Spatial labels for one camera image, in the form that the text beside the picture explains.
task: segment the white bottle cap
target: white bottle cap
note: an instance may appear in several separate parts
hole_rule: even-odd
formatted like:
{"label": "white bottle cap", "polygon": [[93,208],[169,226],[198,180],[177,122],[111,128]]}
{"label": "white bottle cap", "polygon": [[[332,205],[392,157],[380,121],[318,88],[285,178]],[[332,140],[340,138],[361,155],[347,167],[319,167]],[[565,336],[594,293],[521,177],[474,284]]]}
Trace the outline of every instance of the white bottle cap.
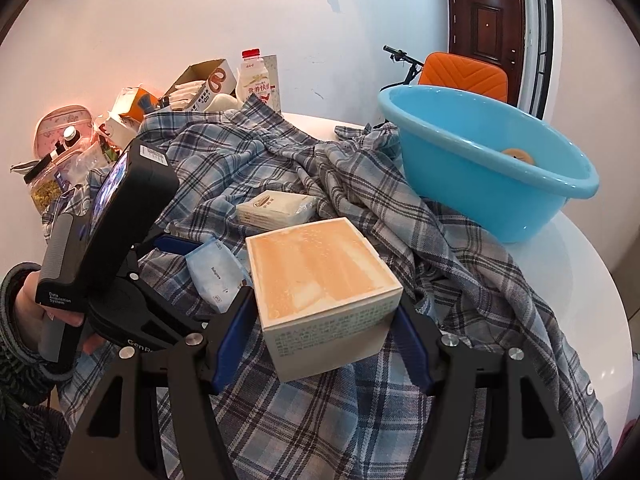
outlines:
{"label": "white bottle cap", "polygon": [[68,126],[62,136],[65,137],[65,140],[72,140],[76,136],[76,127]]}

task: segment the barcode label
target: barcode label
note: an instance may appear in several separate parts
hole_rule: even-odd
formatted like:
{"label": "barcode label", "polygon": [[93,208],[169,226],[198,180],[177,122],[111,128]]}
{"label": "barcode label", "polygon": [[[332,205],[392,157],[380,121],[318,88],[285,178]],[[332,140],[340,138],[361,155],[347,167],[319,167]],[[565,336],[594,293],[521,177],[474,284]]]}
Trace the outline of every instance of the barcode label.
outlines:
{"label": "barcode label", "polygon": [[160,164],[164,164],[165,166],[169,165],[163,153],[156,152],[156,150],[152,150],[151,148],[148,148],[143,144],[140,144],[140,155],[148,158],[149,160],[154,160],[156,162],[159,162]]}

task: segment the device screen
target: device screen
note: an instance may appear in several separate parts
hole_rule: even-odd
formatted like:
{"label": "device screen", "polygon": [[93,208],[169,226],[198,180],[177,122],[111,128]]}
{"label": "device screen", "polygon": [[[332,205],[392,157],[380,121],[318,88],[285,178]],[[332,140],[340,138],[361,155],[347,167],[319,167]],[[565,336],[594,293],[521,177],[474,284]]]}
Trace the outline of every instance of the device screen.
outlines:
{"label": "device screen", "polygon": [[102,187],[98,191],[98,194],[95,196],[94,210],[91,214],[91,228],[89,230],[89,235],[92,235],[94,233],[95,227],[98,225],[102,213],[109,204],[109,200],[111,200],[113,193],[116,191],[116,189],[118,189],[118,185],[120,184],[120,182],[122,182],[124,174],[127,171],[128,153],[129,152],[124,152],[122,154],[122,156],[116,162],[116,165],[111,170],[111,173],[102,184]]}

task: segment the dark knit sweater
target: dark knit sweater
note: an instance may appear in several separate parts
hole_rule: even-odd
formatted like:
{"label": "dark knit sweater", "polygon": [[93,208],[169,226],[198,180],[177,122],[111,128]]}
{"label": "dark knit sweater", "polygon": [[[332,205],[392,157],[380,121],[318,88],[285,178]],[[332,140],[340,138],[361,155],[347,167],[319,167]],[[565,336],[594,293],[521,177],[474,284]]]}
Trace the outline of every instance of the dark knit sweater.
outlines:
{"label": "dark knit sweater", "polygon": [[68,380],[49,373],[40,356],[21,341],[14,320],[14,302],[25,278],[37,264],[9,271],[0,290],[0,418],[27,459],[55,478],[70,431],[60,412],[41,406],[56,384]]}

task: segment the wooden door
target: wooden door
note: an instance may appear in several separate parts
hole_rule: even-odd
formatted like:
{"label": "wooden door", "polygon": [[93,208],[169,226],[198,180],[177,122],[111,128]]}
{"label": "wooden door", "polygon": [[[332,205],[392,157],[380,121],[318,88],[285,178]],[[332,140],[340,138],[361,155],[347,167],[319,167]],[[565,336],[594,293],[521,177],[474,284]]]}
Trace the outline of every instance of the wooden door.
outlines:
{"label": "wooden door", "polygon": [[524,65],[524,0],[449,0],[449,52],[501,67],[517,106]]}

